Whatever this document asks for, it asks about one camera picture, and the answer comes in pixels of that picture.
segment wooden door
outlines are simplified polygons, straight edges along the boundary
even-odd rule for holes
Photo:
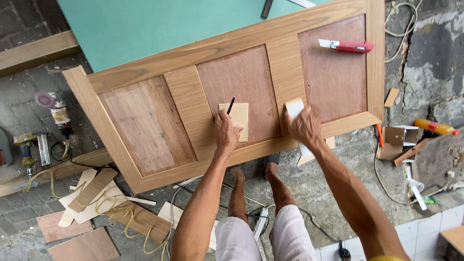
[[[229,165],[297,146],[286,101],[321,111],[322,136],[383,120],[384,5],[334,0],[85,75],[71,89],[134,193],[201,175],[216,144],[218,104],[249,104],[248,142]],[[368,54],[339,52],[318,38],[371,41]]]

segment orange bottle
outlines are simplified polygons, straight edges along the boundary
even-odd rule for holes
[[[441,123],[436,123],[436,122],[424,120],[424,119],[415,120],[414,126],[422,128],[424,130],[434,131],[436,133],[443,134],[443,135],[459,134],[459,130],[455,130],[452,126],[441,124]]]

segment red utility knife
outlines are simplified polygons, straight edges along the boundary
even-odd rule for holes
[[[322,47],[333,48],[347,52],[363,52],[368,53],[374,48],[374,43],[371,42],[355,42],[355,41],[331,41],[319,39],[319,44]]]

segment hand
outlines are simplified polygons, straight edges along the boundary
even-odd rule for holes
[[[214,134],[218,150],[228,155],[232,153],[240,139],[243,126],[233,126],[231,116],[225,110],[220,110],[214,115]]]
[[[316,150],[319,144],[321,144],[320,141],[323,141],[319,113],[315,113],[311,106],[304,108],[293,120],[286,111],[285,121],[287,122],[290,135],[297,141],[305,144],[310,151]]]

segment yellow cloth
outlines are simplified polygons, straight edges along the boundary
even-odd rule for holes
[[[392,255],[379,255],[371,259],[370,261],[403,261],[401,258]]]

